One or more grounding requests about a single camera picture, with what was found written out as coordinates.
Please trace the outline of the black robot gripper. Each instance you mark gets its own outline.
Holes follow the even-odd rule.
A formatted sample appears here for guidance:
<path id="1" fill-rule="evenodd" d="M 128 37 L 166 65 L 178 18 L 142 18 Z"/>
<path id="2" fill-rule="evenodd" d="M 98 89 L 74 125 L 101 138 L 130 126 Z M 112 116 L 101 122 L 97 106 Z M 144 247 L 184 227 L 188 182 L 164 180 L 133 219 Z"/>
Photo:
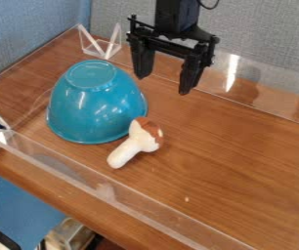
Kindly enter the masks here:
<path id="1" fill-rule="evenodd" d="M 128 17 L 133 69 L 144 79 L 152 73 L 154 52 L 185 59 L 181 65 L 178 94 L 186 95 L 197 86 L 205 67 L 210 65 L 218 38 L 198 27 L 201 0 L 156 0 L 153 24 Z"/>

